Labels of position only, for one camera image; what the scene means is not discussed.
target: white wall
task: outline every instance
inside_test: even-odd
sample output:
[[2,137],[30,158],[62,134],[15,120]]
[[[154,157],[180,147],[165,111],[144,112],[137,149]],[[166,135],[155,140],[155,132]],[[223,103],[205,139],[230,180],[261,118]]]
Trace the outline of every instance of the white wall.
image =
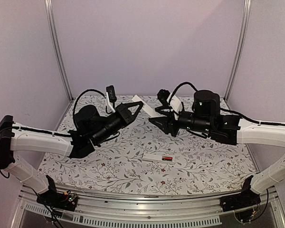
[[[252,1],[243,55],[230,97],[232,109],[255,119],[285,121],[285,0]],[[252,145],[263,170],[285,149]],[[276,186],[285,211],[285,181]]]
[[[54,129],[67,106],[44,1],[0,0],[0,120]],[[23,152],[38,166],[41,154]],[[0,175],[0,228],[11,224],[21,185]]]
[[244,0],[53,1],[72,92],[113,84],[117,94],[156,95],[190,81],[223,95],[243,8]]

